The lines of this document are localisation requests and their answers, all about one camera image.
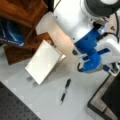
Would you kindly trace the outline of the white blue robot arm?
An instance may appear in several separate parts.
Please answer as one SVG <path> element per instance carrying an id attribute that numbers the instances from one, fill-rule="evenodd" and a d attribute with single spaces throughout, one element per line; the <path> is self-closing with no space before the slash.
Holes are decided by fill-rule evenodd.
<path id="1" fill-rule="evenodd" d="M 74 45 L 79 72 L 120 72 L 119 37 L 106 31 L 106 18 L 119 9 L 120 0 L 60 0 L 54 8 L 56 23 Z"/>

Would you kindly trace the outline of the white blue gripper body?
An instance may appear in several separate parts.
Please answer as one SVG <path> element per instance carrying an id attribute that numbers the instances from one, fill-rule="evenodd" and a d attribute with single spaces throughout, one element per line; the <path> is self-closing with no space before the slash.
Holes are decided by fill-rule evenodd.
<path id="1" fill-rule="evenodd" d="M 104 70 L 114 75 L 118 73 L 120 43 L 115 34 L 101 34 L 96 28 L 82 29 L 73 35 L 72 42 L 79 54 L 79 72 L 93 73 Z"/>

